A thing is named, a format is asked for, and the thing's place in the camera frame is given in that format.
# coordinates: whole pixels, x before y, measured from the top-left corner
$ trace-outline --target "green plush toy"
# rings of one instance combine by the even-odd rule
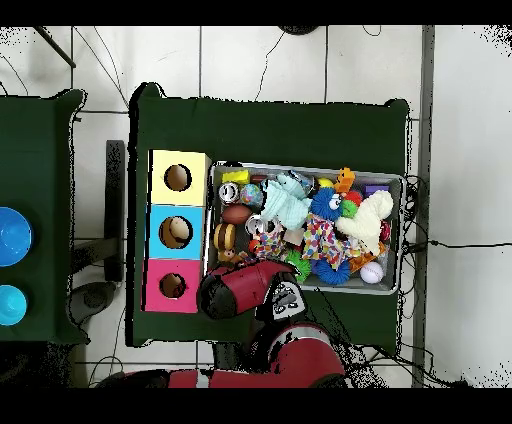
[[[285,262],[290,262],[297,267],[300,273],[296,275],[297,281],[303,283],[311,274],[311,264],[307,259],[302,259],[300,256],[300,253],[296,250],[290,250],[286,255]]]

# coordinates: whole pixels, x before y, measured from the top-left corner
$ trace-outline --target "shape sorter box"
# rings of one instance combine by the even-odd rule
[[[150,150],[151,203],[177,206],[206,206],[210,158],[204,153]],[[179,168],[185,174],[184,186],[169,185],[169,172]]]
[[[160,226],[167,218],[184,219],[192,232],[190,241],[182,248],[169,248],[160,240]],[[202,260],[204,247],[205,208],[151,204],[149,213],[149,259]]]
[[[202,265],[199,260],[149,259],[145,275],[145,290],[141,309],[146,312],[197,312],[196,294],[201,282]],[[177,297],[168,297],[162,291],[162,279],[169,274],[181,277],[185,290]]]

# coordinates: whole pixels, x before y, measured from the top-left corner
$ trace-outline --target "baseball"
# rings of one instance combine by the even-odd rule
[[[361,268],[361,279],[368,284],[377,284],[384,277],[384,271],[377,262],[368,262]]]

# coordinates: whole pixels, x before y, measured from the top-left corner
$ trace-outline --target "blue box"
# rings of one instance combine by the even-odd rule
[[[169,217],[182,217],[192,226],[192,238],[183,248],[170,249],[159,238],[162,222]],[[149,258],[194,259],[203,257],[205,208],[199,206],[151,205],[149,216]]]

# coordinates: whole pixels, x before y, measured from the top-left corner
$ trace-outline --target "pink box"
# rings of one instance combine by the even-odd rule
[[[167,274],[179,274],[185,281],[185,291],[178,298],[169,298],[160,291],[160,281]],[[145,284],[146,306],[151,312],[197,312],[196,294],[201,280],[201,261],[188,259],[148,259]]]

